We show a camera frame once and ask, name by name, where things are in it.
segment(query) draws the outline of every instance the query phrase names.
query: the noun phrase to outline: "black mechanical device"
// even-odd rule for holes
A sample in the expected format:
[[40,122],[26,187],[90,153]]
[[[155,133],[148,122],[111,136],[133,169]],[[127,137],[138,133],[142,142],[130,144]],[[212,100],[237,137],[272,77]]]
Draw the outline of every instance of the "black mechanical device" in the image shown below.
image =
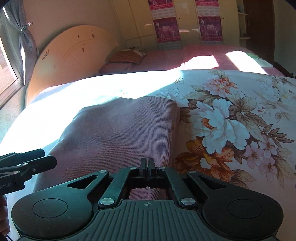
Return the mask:
[[[130,190],[146,187],[166,190],[168,199],[128,200]],[[19,241],[275,241],[283,211],[266,195],[142,158],[140,167],[27,195],[12,220]]]
[[[53,169],[56,165],[57,160],[53,156],[45,156],[42,149],[0,156],[0,195],[24,189],[24,182],[33,175]],[[0,233],[0,241],[6,240]]]

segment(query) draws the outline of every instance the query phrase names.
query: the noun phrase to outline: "pink blanket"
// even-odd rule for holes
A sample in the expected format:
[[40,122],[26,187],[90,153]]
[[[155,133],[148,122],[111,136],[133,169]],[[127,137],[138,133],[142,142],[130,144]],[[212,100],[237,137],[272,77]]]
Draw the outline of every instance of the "pink blanket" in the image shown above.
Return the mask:
[[[115,173],[139,166],[141,157],[170,166],[179,122],[176,102],[160,97],[118,98],[81,109],[50,151],[55,169],[39,174],[35,191],[101,169]],[[157,190],[135,189],[133,199],[157,198]]]
[[250,62],[247,62],[243,56],[232,58],[228,53],[233,51],[252,53],[252,51],[243,47],[227,45],[188,45],[180,50],[148,52],[139,65],[134,65],[130,70],[123,72],[135,73],[170,69],[223,69],[284,76],[276,68],[260,67],[255,61],[252,61],[251,58],[249,58],[251,60]]

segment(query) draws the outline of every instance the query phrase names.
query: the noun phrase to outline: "folded pink blanket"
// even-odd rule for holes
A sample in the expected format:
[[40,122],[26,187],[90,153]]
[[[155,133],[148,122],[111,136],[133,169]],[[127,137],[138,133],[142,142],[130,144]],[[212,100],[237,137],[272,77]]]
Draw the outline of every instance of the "folded pink blanket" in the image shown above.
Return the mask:
[[[50,154],[55,169],[39,174],[35,191],[52,187],[102,169],[115,173],[139,166],[141,157],[156,166],[171,166],[172,147],[179,122],[177,104],[166,98],[118,98],[85,107],[62,133]],[[155,199],[153,189],[135,189],[132,199]]]

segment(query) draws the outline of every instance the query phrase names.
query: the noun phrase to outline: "poster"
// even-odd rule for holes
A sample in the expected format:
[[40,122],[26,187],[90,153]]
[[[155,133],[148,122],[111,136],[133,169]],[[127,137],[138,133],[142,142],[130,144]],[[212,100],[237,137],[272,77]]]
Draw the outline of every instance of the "poster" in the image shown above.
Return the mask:
[[199,16],[220,16],[218,0],[201,1],[196,0],[196,9]]
[[173,0],[148,0],[150,10],[174,7]]
[[176,17],[153,20],[158,43],[180,41]]
[[148,0],[158,50],[180,49],[181,41],[173,0]]
[[196,6],[219,7],[218,0],[208,0],[208,1],[195,0],[195,3],[196,3]]
[[202,42],[222,42],[221,18],[216,16],[199,16]]

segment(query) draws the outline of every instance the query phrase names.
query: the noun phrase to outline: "cream headboard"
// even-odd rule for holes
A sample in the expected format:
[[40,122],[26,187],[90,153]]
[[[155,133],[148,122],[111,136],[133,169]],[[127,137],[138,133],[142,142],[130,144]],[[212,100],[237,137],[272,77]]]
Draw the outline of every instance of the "cream headboard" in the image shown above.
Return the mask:
[[92,77],[118,48],[111,34],[95,26],[81,25],[62,32],[37,60],[25,105],[48,87]]

